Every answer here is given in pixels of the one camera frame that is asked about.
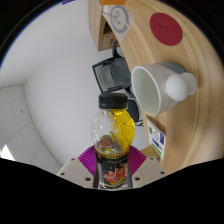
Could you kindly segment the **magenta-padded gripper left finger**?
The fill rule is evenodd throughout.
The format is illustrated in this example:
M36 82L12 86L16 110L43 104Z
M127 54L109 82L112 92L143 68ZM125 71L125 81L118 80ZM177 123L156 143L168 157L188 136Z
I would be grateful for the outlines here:
M91 146L79 157L71 157L58 172L58 176L84 188L94 187L96 174L95 147Z

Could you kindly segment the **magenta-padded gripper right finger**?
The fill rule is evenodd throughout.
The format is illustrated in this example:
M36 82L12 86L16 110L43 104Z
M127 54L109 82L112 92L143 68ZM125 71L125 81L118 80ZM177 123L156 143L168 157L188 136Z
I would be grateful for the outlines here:
M166 171L159 162L160 156L152 146L138 150L129 149L128 187L141 188L166 176Z

